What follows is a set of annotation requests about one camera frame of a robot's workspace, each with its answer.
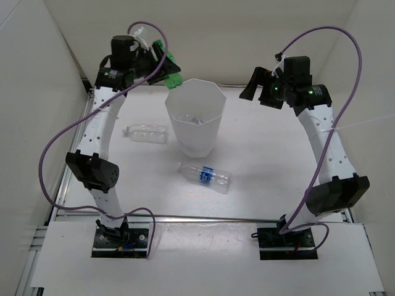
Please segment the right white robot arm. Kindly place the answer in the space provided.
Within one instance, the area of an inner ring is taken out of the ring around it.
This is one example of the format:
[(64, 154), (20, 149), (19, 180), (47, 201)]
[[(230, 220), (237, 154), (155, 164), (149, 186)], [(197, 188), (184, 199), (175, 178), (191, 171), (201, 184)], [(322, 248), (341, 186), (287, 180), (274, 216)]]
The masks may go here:
[(313, 84), (307, 56), (285, 57), (274, 70), (256, 67), (240, 98), (251, 101), (262, 88), (260, 104), (274, 109), (289, 105), (303, 126), (317, 163), (295, 211), (280, 219), (277, 239), (290, 247), (302, 231), (322, 218), (352, 208), (370, 187), (357, 173), (335, 129), (332, 100), (323, 84)]

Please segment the crushed green plastic bottle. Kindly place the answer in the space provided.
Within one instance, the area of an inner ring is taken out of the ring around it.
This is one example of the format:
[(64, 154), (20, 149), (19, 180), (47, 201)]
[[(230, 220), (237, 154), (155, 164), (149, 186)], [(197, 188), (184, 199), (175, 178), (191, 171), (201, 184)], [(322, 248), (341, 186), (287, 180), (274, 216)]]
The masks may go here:
[[(155, 40), (154, 44), (157, 44), (162, 50), (164, 49), (164, 44), (160, 39)], [(167, 75), (165, 77), (164, 84), (168, 89), (175, 89), (176, 87), (181, 86), (183, 84), (181, 72)]]

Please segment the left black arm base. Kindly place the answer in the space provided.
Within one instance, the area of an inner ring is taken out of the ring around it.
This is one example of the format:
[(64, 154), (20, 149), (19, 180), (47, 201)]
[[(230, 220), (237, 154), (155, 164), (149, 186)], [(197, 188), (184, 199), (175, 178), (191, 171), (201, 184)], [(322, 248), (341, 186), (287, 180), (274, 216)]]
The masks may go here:
[(123, 221), (119, 228), (108, 228), (96, 220), (91, 258), (147, 259), (149, 254), (149, 225), (138, 226)]

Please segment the clear bottle green blue label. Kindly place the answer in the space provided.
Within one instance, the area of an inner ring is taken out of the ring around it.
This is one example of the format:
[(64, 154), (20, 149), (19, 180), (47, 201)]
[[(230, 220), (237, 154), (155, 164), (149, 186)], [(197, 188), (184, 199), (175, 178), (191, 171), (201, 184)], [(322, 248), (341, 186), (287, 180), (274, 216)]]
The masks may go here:
[(204, 124), (204, 122), (198, 116), (195, 116), (192, 114), (187, 114), (187, 113), (178, 114), (175, 117), (175, 119), (180, 122), (190, 123), (190, 124), (194, 124), (194, 125), (203, 125)]

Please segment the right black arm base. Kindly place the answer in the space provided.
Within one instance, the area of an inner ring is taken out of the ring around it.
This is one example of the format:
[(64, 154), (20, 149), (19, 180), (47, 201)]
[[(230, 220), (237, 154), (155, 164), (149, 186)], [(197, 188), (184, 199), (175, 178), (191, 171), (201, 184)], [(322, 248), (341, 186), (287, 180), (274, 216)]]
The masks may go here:
[(258, 240), (260, 260), (317, 260), (311, 228), (282, 235), (280, 229), (285, 224), (281, 217), (274, 226), (259, 224), (251, 234), (252, 239)]

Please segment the clear plastic bottle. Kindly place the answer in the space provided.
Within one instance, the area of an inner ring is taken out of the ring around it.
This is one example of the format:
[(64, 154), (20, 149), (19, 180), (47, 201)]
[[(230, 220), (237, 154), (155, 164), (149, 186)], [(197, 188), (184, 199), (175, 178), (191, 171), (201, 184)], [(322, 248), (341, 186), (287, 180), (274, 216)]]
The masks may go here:
[(167, 127), (164, 125), (132, 124), (125, 126), (122, 134), (132, 141), (151, 144), (166, 144), (168, 139)]

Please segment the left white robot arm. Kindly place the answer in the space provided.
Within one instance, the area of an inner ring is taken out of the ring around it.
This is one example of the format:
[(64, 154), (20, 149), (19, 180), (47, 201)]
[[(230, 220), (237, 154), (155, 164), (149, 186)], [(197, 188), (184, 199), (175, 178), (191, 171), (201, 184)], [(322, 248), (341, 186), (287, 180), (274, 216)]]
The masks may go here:
[(137, 36), (114, 36), (111, 53), (100, 63), (94, 84), (95, 115), (87, 121), (76, 151), (66, 155), (66, 164), (76, 179), (103, 210), (96, 222), (101, 234), (116, 247), (124, 246), (130, 238), (127, 218), (115, 190), (119, 167), (109, 161), (110, 139), (126, 99), (122, 91), (140, 78), (147, 78), (149, 84), (154, 84), (180, 71), (175, 62), (164, 56), (162, 41), (147, 46)]

